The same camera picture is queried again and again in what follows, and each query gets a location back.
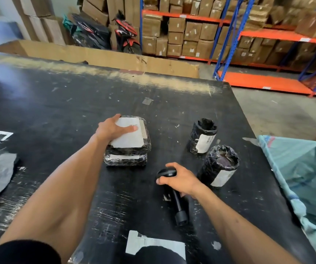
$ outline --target black sleeve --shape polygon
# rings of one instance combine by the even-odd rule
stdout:
[[[0,264],[61,264],[50,245],[33,240],[15,240],[0,245]]]

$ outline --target plastic wrap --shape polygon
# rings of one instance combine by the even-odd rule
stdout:
[[[148,133],[146,121],[137,116],[121,116],[122,118],[138,118],[140,120],[140,126],[143,136],[144,145],[142,147],[132,147],[132,148],[114,148],[109,144],[106,148],[106,154],[112,155],[142,155],[148,153],[152,149],[150,135]]]
[[[217,126],[212,120],[200,119],[194,123],[187,149],[194,155],[206,153],[216,134]]]
[[[108,166],[145,166],[147,154],[142,155],[104,155],[104,163]]]
[[[221,187],[234,174],[239,164],[240,159],[233,148],[226,145],[213,146],[197,177],[209,187]]]

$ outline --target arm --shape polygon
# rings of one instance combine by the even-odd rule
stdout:
[[[108,143],[137,130],[115,124],[120,114],[99,123],[96,133],[35,191],[0,238],[0,244],[30,239],[51,245],[67,263],[87,222]]]
[[[300,264],[269,236],[222,202],[191,171],[177,163],[169,163],[166,166],[176,168],[177,176],[160,177],[157,183],[168,184],[199,201],[235,263]]]

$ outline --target scratched table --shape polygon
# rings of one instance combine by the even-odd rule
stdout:
[[[153,101],[143,104],[145,98]],[[0,54],[0,149],[20,163],[0,195],[0,236],[49,174],[116,113],[147,121],[152,142],[146,167],[102,167],[85,235],[74,263],[232,263],[200,204],[188,199],[190,223],[178,228],[156,173],[167,162],[197,173],[203,158],[187,152],[194,121],[217,122],[214,144],[239,154],[237,172],[215,193],[302,263],[316,253],[290,212],[230,86],[211,80],[48,62]],[[126,254],[129,231],[183,242],[186,261],[161,246]]]

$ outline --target cloth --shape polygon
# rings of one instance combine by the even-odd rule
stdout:
[[[15,240],[0,245],[0,264],[61,264],[50,245],[33,240]]]
[[[268,135],[258,142],[316,251],[316,142]]]

